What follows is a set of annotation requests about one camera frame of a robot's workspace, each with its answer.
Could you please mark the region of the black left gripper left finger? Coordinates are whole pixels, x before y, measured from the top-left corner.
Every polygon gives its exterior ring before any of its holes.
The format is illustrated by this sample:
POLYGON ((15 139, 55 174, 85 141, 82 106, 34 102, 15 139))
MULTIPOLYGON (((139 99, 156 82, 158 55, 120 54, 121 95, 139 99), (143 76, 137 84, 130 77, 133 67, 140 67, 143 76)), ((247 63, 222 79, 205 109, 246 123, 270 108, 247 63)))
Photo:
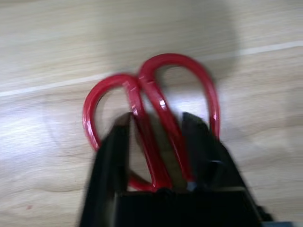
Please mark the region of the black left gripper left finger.
POLYGON ((116 197, 127 190, 131 114, 119 116, 96 153, 80 227, 112 227, 116 197))

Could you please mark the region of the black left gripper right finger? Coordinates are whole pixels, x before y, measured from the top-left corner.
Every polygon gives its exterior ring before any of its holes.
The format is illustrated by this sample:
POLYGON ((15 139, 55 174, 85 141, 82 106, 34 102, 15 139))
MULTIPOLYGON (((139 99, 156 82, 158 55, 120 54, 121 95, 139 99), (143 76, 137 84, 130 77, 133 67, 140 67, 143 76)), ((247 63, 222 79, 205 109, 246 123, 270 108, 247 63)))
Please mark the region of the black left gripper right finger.
POLYGON ((198 189, 243 189, 258 207, 231 154, 201 118, 184 112, 181 131, 198 189))

